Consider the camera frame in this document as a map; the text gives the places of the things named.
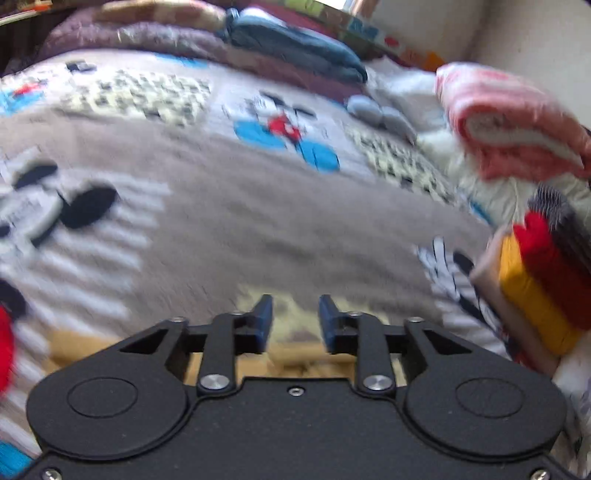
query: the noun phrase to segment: black mouse ears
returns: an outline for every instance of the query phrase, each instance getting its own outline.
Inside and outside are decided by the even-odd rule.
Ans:
[[[57,164],[50,160],[45,160],[42,163],[35,163],[31,165],[28,170],[25,170],[21,174],[15,176],[12,179],[12,188],[15,190],[29,185],[35,185],[45,178],[55,175],[57,172]]]
[[[281,97],[278,97],[277,95],[273,95],[272,93],[264,92],[263,90],[260,90],[259,93],[261,94],[261,96],[266,97],[269,100],[271,100],[273,103],[275,103],[276,107],[290,108],[291,110],[293,110],[295,112],[296,115],[306,115],[311,118],[316,118],[316,114],[306,107],[303,107],[300,105],[289,106],[289,105],[287,105],[287,103],[285,103],[285,101]]]
[[[92,225],[106,215],[117,197],[117,190],[112,186],[90,185],[70,203],[64,201],[60,220],[69,229]]]
[[[18,320],[27,312],[25,297],[17,288],[2,278],[0,278],[0,306],[4,307],[12,321]]]

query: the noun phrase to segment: gray striped cloth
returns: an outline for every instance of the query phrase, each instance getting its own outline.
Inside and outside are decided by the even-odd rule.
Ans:
[[[591,274],[591,235],[564,194],[540,183],[527,205],[546,218],[552,239],[564,256]]]

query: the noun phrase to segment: silver bolt head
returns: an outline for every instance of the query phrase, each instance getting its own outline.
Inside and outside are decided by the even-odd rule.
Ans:
[[[394,382],[390,377],[386,377],[386,375],[370,375],[365,378],[363,384],[370,390],[382,391],[392,387]]]
[[[199,383],[203,388],[207,388],[208,390],[221,390],[230,384],[230,379],[225,375],[210,374],[205,375]]]
[[[61,473],[53,468],[48,468],[47,470],[43,470],[41,478],[43,480],[61,480]]]
[[[550,480],[550,472],[548,470],[536,470],[531,475],[531,480]]]
[[[301,387],[291,387],[287,392],[292,397],[301,397],[306,391]]]

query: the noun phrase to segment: red cloth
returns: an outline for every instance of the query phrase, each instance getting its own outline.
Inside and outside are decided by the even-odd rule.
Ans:
[[[4,393],[10,385],[13,358],[12,320],[7,311],[0,307],[0,393]]]
[[[524,223],[514,225],[513,232],[525,269],[540,282],[571,325],[591,329],[591,276],[562,255],[542,215],[528,212]]]

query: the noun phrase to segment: yellow cloth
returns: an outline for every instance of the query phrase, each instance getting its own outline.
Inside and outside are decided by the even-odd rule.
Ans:
[[[104,4],[93,20],[125,25],[156,22],[216,32],[226,27],[226,10],[201,0],[121,0]]]
[[[507,299],[538,330],[548,350],[562,356],[573,349],[582,332],[568,323],[540,284],[527,273],[514,235],[508,236],[503,242],[499,280]]]

